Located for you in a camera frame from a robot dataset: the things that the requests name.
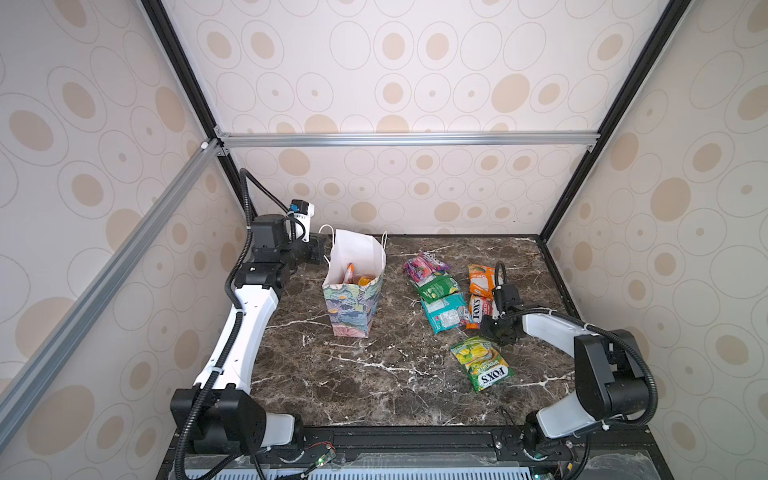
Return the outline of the pink yellow Fox's fruits bag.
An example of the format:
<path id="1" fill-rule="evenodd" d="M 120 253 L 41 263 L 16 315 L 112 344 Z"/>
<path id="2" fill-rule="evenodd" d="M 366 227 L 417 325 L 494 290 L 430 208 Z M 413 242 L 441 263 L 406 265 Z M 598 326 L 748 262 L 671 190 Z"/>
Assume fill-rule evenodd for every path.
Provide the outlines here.
<path id="1" fill-rule="evenodd" d="M 342 279 L 343 284 L 354 284 L 355 283 L 355 267 L 353 263 L 349 263 L 344 271 L 344 276 Z"/>

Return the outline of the teal snack bag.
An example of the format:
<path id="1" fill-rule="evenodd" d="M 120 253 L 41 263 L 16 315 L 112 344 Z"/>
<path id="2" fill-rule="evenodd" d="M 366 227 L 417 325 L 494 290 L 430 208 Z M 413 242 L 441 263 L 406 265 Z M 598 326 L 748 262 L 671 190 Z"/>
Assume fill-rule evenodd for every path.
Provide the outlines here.
<path id="1" fill-rule="evenodd" d="M 471 321 L 471 314 L 462 293 L 453 293 L 431 302 L 421 301 L 429 325 L 435 334 Z"/>

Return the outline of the green Fox's candy bag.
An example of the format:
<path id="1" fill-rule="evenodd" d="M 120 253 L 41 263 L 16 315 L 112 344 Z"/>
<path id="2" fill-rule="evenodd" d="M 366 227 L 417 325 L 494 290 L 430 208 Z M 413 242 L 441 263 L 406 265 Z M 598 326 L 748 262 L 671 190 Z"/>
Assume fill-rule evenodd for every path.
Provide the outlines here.
<path id="1" fill-rule="evenodd" d="M 483 337 L 467 338 L 452 346 L 450 351 L 464 368 L 474 392 L 515 376 L 496 346 Z"/>

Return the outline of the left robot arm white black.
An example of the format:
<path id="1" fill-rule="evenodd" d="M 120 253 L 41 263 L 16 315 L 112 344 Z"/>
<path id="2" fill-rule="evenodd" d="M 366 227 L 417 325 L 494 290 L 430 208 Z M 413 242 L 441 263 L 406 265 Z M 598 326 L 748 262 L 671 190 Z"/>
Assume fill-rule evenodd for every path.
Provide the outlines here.
<path id="1" fill-rule="evenodd" d="M 256 356 L 290 277 L 324 256 L 310 231 L 311 214 L 262 215 L 246 229 L 242 252 L 225 282 L 232 308 L 210 359 L 189 388 L 170 402 L 178 428 L 174 468 L 186 474 L 190 455 L 222 455 L 227 462 L 270 448 L 304 446 L 300 416 L 269 413 L 252 397 Z"/>

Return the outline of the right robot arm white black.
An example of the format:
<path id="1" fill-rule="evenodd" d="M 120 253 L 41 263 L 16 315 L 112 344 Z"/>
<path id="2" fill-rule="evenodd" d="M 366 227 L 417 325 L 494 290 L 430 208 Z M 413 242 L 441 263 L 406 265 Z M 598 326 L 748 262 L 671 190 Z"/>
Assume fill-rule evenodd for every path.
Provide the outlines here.
<path id="1" fill-rule="evenodd" d="M 527 306 L 511 283 L 496 286 L 492 294 L 498 315 L 483 318 L 485 337 L 505 345 L 527 335 L 574 361 L 575 391 L 527 416 L 522 441 L 528 449 L 615 425 L 641 427 L 654 417 L 658 385 L 630 332 Z"/>

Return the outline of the floral paper bag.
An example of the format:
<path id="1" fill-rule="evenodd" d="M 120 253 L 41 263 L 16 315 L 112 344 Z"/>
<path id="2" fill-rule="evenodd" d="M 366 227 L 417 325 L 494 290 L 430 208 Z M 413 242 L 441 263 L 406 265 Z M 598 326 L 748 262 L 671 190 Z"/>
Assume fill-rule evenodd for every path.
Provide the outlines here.
<path id="1" fill-rule="evenodd" d="M 367 338 L 381 298 L 388 235 L 384 233 L 377 238 L 335 229 L 328 224 L 319 231 L 329 233 L 332 240 L 330 253 L 326 255 L 328 271 L 322 292 L 333 333 L 337 337 Z M 355 283 L 343 284 L 349 263 L 355 267 Z M 375 280 L 361 287 L 357 285 L 361 276 Z"/>

